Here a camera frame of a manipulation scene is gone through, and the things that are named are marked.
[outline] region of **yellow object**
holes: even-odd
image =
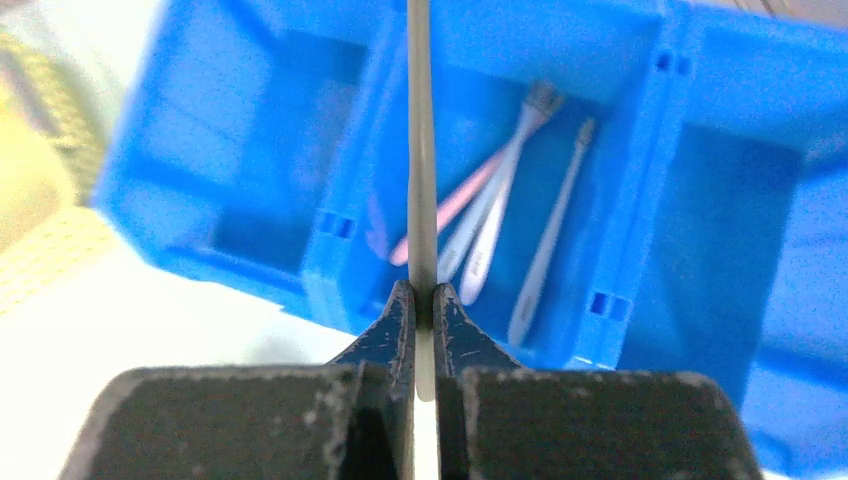
[[[103,162],[105,147],[86,118],[82,104],[68,88],[67,81],[49,58],[11,35],[0,32],[0,50],[21,70],[40,108],[49,114],[55,131],[41,132],[59,153],[65,168],[77,185],[78,204],[88,204]]]
[[[94,210],[67,207],[0,253],[0,319],[42,288],[120,244]]]
[[[7,105],[0,109],[0,252],[77,197],[56,150]]]

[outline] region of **toothbrush bristles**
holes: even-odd
[[[554,85],[548,81],[536,80],[527,92],[524,103],[536,109],[545,117],[551,117],[562,106],[565,97],[558,94]]]
[[[580,131],[577,132],[577,143],[583,147],[588,147],[592,142],[593,135],[595,135],[595,119],[590,118],[580,126]]]

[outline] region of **blue storage bin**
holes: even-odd
[[[401,0],[172,0],[97,192],[144,258],[360,333],[406,268]],[[438,194],[508,138],[527,86],[562,110],[526,144],[468,313],[505,340],[589,115],[520,360],[694,370],[764,466],[848,464],[848,36],[686,2],[434,0]],[[450,227],[441,235],[444,241]]]

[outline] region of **white surface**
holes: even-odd
[[[118,248],[0,317],[0,478],[55,478],[92,401],[125,370],[324,363],[352,340]]]

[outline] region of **toothbrush handle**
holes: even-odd
[[[492,202],[492,208],[489,210],[489,214],[480,228],[480,233],[474,241],[468,263],[462,274],[459,298],[463,305],[470,305],[477,300],[477,296],[486,282],[486,277],[489,275],[489,268],[492,266],[495,245],[497,245],[498,236],[500,236],[504,212],[509,201],[509,192],[515,178],[515,169],[518,166],[518,162],[514,159],[505,159],[505,161],[511,163],[510,171],[498,189],[497,196]]]
[[[571,159],[571,164],[568,166],[568,172],[557,195],[556,203],[550,217],[548,217],[548,224],[545,226],[545,231],[539,241],[539,247],[533,256],[533,262],[530,264],[530,270],[527,272],[524,285],[521,286],[521,292],[518,294],[518,300],[515,302],[515,308],[512,311],[512,318],[510,318],[509,329],[507,331],[507,342],[513,347],[521,346],[524,337],[530,331],[533,316],[536,314],[536,308],[539,306],[539,298],[544,288],[545,278],[548,275],[548,268],[551,265],[551,258],[553,257],[557,237],[562,227],[565,210],[571,197],[571,191],[574,189],[574,182],[577,179],[577,172],[580,170],[580,164],[583,162],[586,148],[586,145],[580,144],[575,148],[574,156]]]
[[[536,130],[539,129],[542,125],[547,121],[546,118],[536,122],[533,127],[530,129],[529,134],[533,134]],[[505,144],[495,152],[494,155],[489,157],[486,162],[477,168],[468,178],[465,179],[462,184],[457,187],[448,198],[444,199],[442,203],[439,204],[439,208],[436,211],[436,232],[441,233],[442,230],[446,226],[448,226],[454,218],[465,208],[466,205],[474,198],[475,195],[486,185],[486,182],[492,178],[495,171],[498,169],[498,165],[501,164],[503,160],[504,152],[507,150],[509,143]],[[403,237],[400,242],[398,242],[397,246],[395,246],[394,250],[392,250],[391,255],[389,256],[389,261],[392,265],[396,267],[400,267],[404,265],[407,260],[409,260],[409,238]]]
[[[465,216],[462,217],[456,230],[454,230],[448,239],[447,244],[442,249],[442,253],[439,254],[437,267],[439,283],[450,281],[457,269],[459,269],[463,257],[465,257],[468,248],[471,246],[471,242],[474,240],[474,235],[483,223],[486,212],[491,208],[500,185],[504,182],[509,169],[512,167],[507,155],[514,155],[512,152],[516,150],[520,151],[520,149],[521,143],[519,141],[511,141],[507,145],[508,151],[504,154],[504,160],[498,165],[498,169],[492,175],[492,178],[489,179],[489,182],[486,183],[486,186],[483,187],[480,195],[468,207]]]

